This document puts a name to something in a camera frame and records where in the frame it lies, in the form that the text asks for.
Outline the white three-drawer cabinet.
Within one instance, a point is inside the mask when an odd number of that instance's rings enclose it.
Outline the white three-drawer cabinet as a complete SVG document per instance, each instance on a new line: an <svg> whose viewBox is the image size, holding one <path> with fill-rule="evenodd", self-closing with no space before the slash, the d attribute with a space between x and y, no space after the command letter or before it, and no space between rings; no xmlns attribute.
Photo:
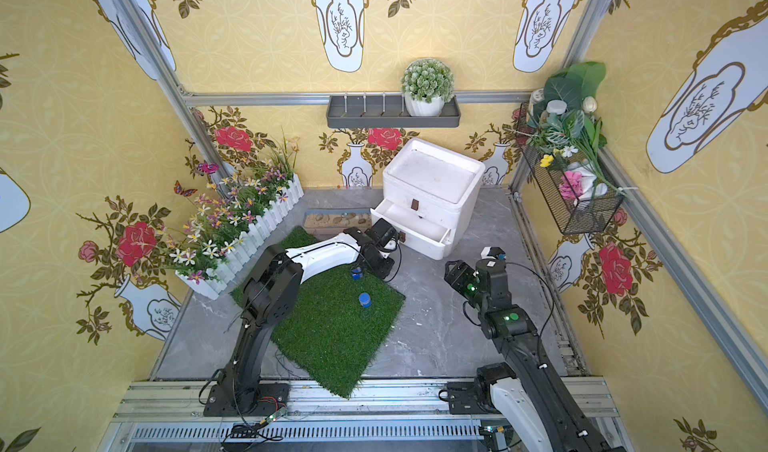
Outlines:
<svg viewBox="0 0 768 452"><path fill-rule="evenodd" d="M471 220L485 165L412 139L383 171L383 200L371 210L402 245L433 260L454 249Z"/></svg>

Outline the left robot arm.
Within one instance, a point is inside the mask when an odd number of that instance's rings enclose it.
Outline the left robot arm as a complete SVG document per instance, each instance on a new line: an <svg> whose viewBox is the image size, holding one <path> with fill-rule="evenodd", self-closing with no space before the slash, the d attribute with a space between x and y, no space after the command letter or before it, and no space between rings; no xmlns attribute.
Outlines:
<svg viewBox="0 0 768 452"><path fill-rule="evenodd" d="M286 249L268 247L247 276L241 328L227 365L212 376L214 385L201 401L206 417L245 417L283 413L290 385L261 383L261 366L274 329L295 308L300 285L341 265L360 266L379 279L394 266L398 232L379 219L366 231L351 227L315 244Z"/></svg>

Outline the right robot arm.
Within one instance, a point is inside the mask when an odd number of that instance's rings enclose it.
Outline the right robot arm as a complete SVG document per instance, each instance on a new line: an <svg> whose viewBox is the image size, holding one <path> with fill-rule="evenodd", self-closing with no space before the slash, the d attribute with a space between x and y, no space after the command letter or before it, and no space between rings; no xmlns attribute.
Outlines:
<svg viewBox="0 0 768 452"><path fill-rule="evenodd" d="M483 258L472 267L449 261L445 282L478 312L480 329L503 361L478 369L478 405L509 422L529 451L614 451L588 420L541 344L541 335L508 289L506 262Z"/></svg>

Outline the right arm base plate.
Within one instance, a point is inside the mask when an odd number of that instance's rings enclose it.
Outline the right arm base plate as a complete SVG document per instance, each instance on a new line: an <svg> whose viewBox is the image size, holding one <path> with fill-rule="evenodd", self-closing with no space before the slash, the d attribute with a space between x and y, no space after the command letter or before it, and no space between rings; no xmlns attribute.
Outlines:
<svg viewBox="0 0 768 452"><path fill-rule="evenodd" d="M438 392L438 399L448 404L451 415L500 415L489 392L474 381L448 382Z"/></svg>

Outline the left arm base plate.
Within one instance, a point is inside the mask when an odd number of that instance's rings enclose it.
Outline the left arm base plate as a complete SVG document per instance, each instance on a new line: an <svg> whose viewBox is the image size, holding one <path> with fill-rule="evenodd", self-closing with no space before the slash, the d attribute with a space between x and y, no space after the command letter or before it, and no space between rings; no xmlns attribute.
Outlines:
<svg viewBox="0 0 768 452"><path fill-rule="evenodd" d="M217 384L212 388L204 406L203 416L266 417L284 405L289 393L290 385L287 382L261 383L257 389L247 388L244 392L236 391L233 383Z"/></svg>

